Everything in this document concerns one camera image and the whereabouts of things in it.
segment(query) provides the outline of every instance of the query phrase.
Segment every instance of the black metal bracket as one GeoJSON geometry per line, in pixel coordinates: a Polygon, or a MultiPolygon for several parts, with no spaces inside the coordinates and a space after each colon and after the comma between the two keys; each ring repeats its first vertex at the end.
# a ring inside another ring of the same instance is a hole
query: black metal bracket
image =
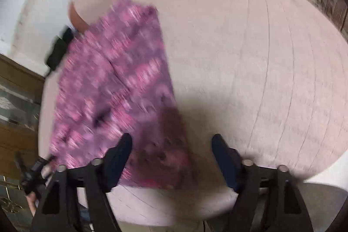
{"type": "Polygon", "coordinates": [[[86,189],[94,231],[121,232],[106,193],[115,187],[132,150],[132,138],[124,134],[102,159],[80,168],[60,165],[42,195],[31,232],[81,232],[77,188],[86,189]]]}
{"type": "Polygon", "coordinates": [[[35,164],[27,169],[25,166],[20,152],[15,154],[15,164],[20,170],[20,186],[23,188],[26,195],[34,192],[37,199],[41,199],[42,192],[46,189],[46,182],[51,174],[48,174],[43,178],[42,169],[51,162],[55,157],[50,155],[47,159],[39,157],[35,164]]]}
{"type": "Polygon", "coordinates": [[[228,232],[249,232],[259,200],[260,188],[268,188],[261,231],[313,232],[305,202],[285,165],[277,169],[259,167],[242,160],[222,136],[212,139],[212,150],[227,185],[239,193],[230,212],[228,232]]]}

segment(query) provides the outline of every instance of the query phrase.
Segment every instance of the purple blanket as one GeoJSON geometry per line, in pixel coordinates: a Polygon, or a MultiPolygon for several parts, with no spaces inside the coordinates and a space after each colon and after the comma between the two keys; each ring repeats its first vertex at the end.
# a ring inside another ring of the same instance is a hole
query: purple blanket
{"type": "Polygon", "coordinates": [[[50,153],[81,167],[116,145],[133,151],[120,184],[179,188],[191,183],[157,10],[118,0],[71,42],[59,81],[50,153]]]}

